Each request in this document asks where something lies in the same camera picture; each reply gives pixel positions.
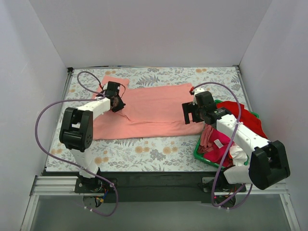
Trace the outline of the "salmon pink t shirt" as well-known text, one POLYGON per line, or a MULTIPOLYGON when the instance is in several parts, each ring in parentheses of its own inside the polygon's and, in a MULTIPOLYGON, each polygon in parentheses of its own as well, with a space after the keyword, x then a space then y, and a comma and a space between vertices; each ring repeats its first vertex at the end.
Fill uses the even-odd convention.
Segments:
POLYGON ((104 76, 102 83, 121 83, 120 92, 125 107, 114 113, 108 111, 93 122, 94 140, 172 137, 196 135, 203 123, 185 124, 183 103, 189 103, 191 83, 160 87, 130 89, 127 78, 104 76))

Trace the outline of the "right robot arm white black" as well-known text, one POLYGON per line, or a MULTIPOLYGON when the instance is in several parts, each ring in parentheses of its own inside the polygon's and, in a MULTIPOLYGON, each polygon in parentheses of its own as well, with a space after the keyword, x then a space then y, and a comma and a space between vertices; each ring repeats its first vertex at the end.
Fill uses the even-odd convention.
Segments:
POLYGON ((248 164, 233 166, 218 178, 218 187, 231 190, 235 184, 253 184, 264 190, 291 175, 286 149, 280 141, 269 141, 241 123, 230 110, 217 108, 209 91, 191 89, 193 101, 182 104, 184 121, 205 122, 227 136, 248 155, 248 164))

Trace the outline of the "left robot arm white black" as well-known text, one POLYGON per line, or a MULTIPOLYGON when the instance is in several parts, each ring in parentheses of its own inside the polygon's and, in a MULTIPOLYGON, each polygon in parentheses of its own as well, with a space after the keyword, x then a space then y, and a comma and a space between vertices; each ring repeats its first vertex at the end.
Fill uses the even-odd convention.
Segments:
POLYGON ((80 183, 93 193, 98 192, 103 185, 103 181, 95 176, 100 174, 100 169, 88 151, 93 141, 93 123, 108 111, 115 113, 124 108, 126 104, 119 95, 122 86, 109 81, 93 101, 77 108, 68 107, 64 111, 59 140, 70 150, 79 165, 80 183))

